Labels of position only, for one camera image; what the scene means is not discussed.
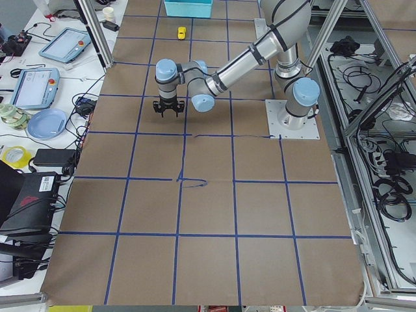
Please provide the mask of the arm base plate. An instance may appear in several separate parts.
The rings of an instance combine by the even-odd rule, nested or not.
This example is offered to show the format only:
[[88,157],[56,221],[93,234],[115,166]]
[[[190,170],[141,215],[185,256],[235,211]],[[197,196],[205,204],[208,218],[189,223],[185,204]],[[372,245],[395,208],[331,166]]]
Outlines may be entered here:
[[260,39],[268,31],[266,19],[264,18],[255,18],[254,27],[255,27],[256,40]]
[[294,117],[286,110],[286,100],[265,101],[269,136],[274,139],[319,140],[315,118]]

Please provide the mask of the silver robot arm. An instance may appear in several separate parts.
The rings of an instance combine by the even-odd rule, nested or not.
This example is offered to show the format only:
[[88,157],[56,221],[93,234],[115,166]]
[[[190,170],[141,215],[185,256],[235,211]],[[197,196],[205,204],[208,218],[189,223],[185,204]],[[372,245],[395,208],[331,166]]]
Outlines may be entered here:
[[302,74],[297,50],[297,43],[311,19],[310,2],[260,1],[259,5],[265,15],[265,32],[219,70],[208,73],[202,60],[176,63],[164,58],[157,62],[155,82],[159,99],[153,102],[156,113],[183,112],[185,104],[177,98],[179,85],[186,86],[198,112],[207,112],[214,107],[216,96],[272,57],[277,57],[275,78],[287,96],[285,107],[278,114],[279,122],[289,130],[304,126],[320,95],[318,84]]

